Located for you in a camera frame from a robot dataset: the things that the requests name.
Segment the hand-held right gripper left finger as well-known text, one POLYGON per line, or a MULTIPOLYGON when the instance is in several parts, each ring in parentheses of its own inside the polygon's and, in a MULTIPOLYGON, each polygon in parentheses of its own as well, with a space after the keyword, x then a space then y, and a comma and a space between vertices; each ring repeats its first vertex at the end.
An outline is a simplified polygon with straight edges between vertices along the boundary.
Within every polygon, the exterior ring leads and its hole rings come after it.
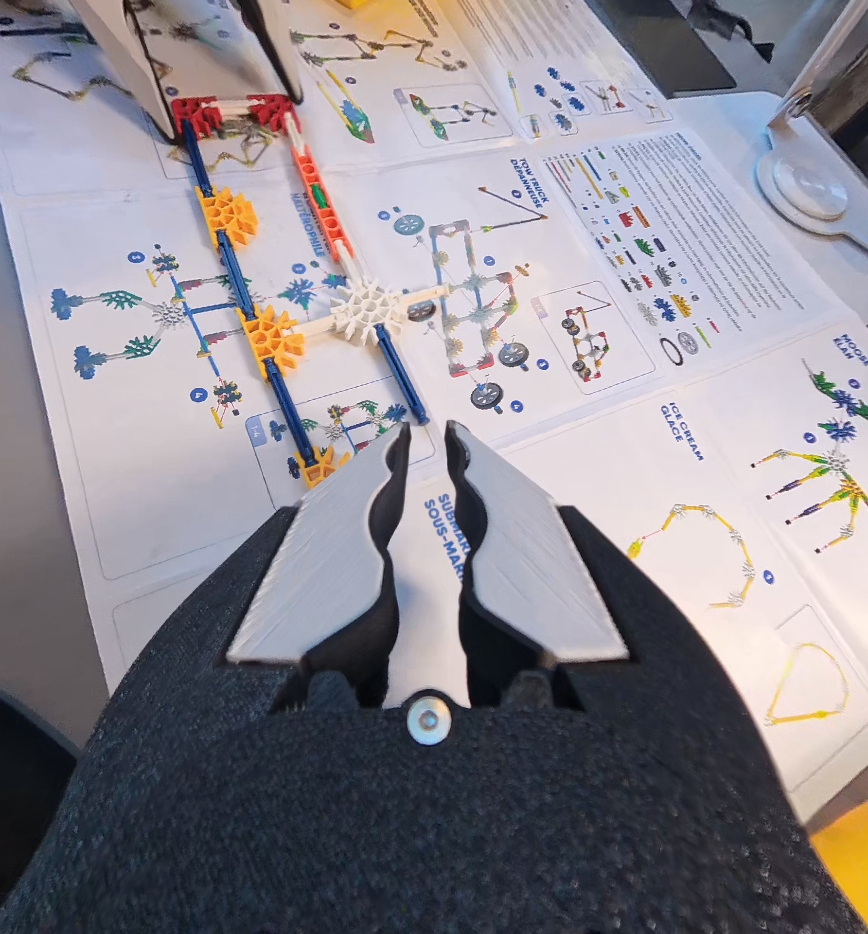
POLYGON ((388 544, 404 508, 410 426, 307 493, 227 651, 234 663, 339 671, 381 706, 399 610, 388 544))

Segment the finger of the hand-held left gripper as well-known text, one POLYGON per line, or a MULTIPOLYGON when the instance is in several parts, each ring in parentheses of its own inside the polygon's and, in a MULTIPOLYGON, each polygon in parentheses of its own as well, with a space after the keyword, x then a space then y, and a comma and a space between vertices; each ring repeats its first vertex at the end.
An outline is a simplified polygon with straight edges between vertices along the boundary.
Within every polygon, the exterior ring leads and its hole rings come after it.
POLYGON ((281 1, 239 1, 243 21, 256 37, 262 51, 293 104, 303 104, 291 26, 281 1))
POLYGON ((131 2, 71 1, 71 5, 160 134, 179 143, 181 132, 131 2))

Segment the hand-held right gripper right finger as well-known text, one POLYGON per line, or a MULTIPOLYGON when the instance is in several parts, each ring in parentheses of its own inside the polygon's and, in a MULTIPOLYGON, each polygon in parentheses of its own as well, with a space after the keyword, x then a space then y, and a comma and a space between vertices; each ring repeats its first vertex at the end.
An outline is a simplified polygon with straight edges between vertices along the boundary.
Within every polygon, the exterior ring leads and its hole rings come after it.
POLYGON ((445 444, 469 547, 459 634, 470 704, 498 706, 522 671, 628 659, 552 497, 457 421, 445 444))

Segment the red toy connector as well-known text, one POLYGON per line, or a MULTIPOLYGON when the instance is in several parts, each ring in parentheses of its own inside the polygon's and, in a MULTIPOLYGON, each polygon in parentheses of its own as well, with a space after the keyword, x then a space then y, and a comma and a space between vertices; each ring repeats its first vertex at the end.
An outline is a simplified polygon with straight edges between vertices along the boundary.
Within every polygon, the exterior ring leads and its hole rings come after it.
POLYGON ((300 120, 290 98, 278 93, 249 94, 249 112, 259 125, 267 127, 273 133, 286 130, 285 118, 290 114, 297 131, 301 131, 300 120))
POLYGON ((223 116, 216 96, 176 98, 171 109, 178 128, 189 123, 197 138, 210 138, 220 133, 223 116))

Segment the yellow toy connector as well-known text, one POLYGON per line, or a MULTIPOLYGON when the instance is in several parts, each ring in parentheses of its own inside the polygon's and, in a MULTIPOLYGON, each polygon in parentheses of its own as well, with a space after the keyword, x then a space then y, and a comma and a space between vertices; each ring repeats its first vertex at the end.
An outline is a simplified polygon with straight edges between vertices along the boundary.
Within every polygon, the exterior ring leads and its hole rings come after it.
POLYGON ((302 478, 308 489, 313 489, 339 468, 351 460, 351 453, 345 452, 339 458, 335 455, 334 447, 319 449, 313 447, 308 458, 296 453, 289 460, 289 471, 296 478, 302 478))
POLYGON ((306 343, 304 334, 292 332, 298 320, 293 320, 287 311, 277 315, 270 305, 262 309, 253 304, 252 319, 247 319, 240 308, 237 312, 264 380, 268 380, 266 363, 269 361, 276 364, 283 377, 298 366, 298 357, 304 355, 306 343))
POLYGON ((247 247, 258 232, 258 219, 253 204, 244 195, 233 195, 229 189, 212 187, 206 196, 199 186, 195 194, 210 231, 213 247, 219 249, 218 232, 223 231, 234 248, 247 247))

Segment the blue toy rod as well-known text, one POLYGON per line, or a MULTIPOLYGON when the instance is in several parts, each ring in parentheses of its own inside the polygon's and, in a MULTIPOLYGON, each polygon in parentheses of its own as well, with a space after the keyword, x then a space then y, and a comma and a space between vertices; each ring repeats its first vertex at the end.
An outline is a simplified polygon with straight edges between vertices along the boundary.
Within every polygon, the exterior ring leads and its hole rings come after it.
POLYGON ((230 288, 237 301, 238 308, 245 321, 255 320, 253 301, 243 278, 241 267, 235 249, 226 230, 218 229, 215 232, 218 250, 227 269, 230 288))
POLYGON ((398 388, 401 390, 407 408, 419 425, 428 425, 429 417, 426 413, 425 406, 396 352, 391 334, 385 325, 381 323, 374 325, 374 332, 377 337, 377 344, 389 365, 398 388))
POLYGON ((194 127, 189 120, 183 120, 181 122, 181 130, 184 146, 194 171, 196 184, 199 187, 203 197, 211 198, 213 197, 213 185, 210 181, 206 165, 199 148, 199 143, 194 127))
POLYGON ((288 391, 283 374, 274 359, 266 359, 264 367, 267 380, 276 394, 280 409, 285 416, 303 465, 307 468, 316 466, 316 458, 313 453, 311 441, 303 426, 299 411, 288 391))

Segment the orange toy bar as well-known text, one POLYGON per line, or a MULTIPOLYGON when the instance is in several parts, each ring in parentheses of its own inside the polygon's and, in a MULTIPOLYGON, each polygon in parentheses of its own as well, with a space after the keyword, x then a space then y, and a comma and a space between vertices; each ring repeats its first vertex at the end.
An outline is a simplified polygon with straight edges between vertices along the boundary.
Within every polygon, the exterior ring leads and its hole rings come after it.
POLYGON ((304 158, 298 157, 293 148, 291 149, 291 151, 292 151, 293 158, 295 160, 296 167, 299 170, 300 178, 304 183, 305 193, 309 201, 309 204, 311 204, 311 209, 313 210, 314 215, 316 216, 316 219, 320 226, 320 229, 323 232, 323 236, 326 239, 328 246, 330 247, 331 257, 335 263, 339 263, 337 261, 338 254, 334 247, 334 241, 338 239, 344 240, 348 244, 348 246, 350 247, 354 255, 352 245, 350 244, 350 241, 348 240, 345 234, 342 224, 339 221, 334 205, 331 201, 329 192, 327 191, 326 186, 323 183, 321 174, 315 162, 313 161, 313 158, 311 157, 311 151, 308 148, 307 155, 304 158), (330 209, 328 211, 318 212, 316 205, 311 201, 310 186, 311 186, 311 183, 314 183, 314 182, 320 182, 323 187, 323 191, 325 192, 327 200, 330 204, 330 209))

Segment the white snowflake connector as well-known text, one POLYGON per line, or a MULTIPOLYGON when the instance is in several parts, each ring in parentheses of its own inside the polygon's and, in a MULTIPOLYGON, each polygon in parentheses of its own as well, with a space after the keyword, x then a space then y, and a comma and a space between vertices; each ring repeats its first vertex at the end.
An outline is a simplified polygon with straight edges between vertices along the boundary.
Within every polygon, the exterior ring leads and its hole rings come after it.
POLYGON ((340 286, 337 292, 331 301, 331 329, 345 340, 365 345, 370 339, 379 344, 378 325, 390 334, 401 333, 407 319, 401 294, 385 290, 377 281, 362 280, 340 286))

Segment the white instruction sheet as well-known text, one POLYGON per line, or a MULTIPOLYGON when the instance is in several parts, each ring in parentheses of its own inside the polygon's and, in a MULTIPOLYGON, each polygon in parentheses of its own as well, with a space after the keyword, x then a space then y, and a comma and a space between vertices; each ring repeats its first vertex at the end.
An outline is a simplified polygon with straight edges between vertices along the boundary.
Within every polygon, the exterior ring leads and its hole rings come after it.
POLYGON ((467 698, 463 422, 868 765, 868 329, 579 2, 0 2, 0 202, 102 667, 412 426, 389 696, 467 698))

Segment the dark rounded object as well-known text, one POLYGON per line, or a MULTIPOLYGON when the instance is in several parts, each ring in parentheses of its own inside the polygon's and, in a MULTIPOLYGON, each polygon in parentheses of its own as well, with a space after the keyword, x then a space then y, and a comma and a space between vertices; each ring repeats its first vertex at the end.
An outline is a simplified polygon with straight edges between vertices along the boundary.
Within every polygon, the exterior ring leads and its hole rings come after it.
POLYGON ((77 752, 0 696, 0 905, 54 818, 77 752))

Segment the white document stand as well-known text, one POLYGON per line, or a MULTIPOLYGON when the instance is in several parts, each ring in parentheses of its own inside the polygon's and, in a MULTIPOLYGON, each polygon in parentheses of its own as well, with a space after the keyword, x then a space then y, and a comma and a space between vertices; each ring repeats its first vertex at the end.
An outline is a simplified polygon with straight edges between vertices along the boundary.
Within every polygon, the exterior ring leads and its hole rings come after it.
POLYGON ((697 30, 736 90, 686 94, 681 119, 868 323, 868 2, 718 3, 773 58, 697 30))

